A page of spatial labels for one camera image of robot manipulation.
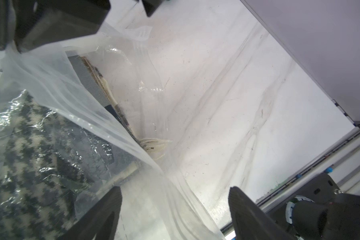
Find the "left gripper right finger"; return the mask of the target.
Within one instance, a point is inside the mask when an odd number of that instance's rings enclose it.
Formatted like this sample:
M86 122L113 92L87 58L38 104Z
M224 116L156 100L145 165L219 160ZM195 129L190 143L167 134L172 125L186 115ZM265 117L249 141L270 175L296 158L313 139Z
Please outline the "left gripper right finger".
M229 207L237 240L293 240L240 188L231 187Z

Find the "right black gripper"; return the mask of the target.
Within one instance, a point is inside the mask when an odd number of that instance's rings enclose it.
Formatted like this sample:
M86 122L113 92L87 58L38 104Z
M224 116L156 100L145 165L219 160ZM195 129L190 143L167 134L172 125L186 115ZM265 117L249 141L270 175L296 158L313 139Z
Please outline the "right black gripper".
M28 52L96 34L110 9L110 1L0 1L0 51L10 43Z

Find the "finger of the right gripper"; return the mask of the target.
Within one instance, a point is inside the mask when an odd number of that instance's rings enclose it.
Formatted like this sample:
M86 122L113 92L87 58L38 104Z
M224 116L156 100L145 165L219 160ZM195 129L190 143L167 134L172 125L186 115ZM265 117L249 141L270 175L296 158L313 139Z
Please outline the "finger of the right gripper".
M151 17L165 0L142 0L147 17Z

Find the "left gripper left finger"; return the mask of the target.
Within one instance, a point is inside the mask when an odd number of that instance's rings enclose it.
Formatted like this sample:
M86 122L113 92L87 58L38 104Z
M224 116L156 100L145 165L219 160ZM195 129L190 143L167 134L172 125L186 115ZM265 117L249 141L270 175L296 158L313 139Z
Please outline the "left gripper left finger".
M113 240L122 206L120 187L111 188L59 240Z

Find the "black white houndstooth scarf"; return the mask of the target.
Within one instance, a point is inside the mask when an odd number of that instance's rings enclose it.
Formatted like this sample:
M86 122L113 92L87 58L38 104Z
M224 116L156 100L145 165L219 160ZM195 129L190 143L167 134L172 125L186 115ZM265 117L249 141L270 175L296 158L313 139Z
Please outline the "black white houndstooth scarf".
M0 108L0 240L57 239L139 168L27 92Z

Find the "clear plastic vacuum bag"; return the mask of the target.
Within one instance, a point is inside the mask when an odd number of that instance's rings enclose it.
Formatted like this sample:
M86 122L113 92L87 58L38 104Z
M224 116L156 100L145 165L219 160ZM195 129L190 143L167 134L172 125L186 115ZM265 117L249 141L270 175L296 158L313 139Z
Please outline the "clear plastic vacuum bag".
M171 151L152 27L0 69L0 240L222 240Z

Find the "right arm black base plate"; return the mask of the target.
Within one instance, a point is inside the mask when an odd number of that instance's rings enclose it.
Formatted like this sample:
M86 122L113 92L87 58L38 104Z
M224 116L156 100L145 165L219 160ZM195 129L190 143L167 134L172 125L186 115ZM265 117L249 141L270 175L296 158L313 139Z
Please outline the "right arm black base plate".
M295 240L360 240L360 196L320 174L268 215Z

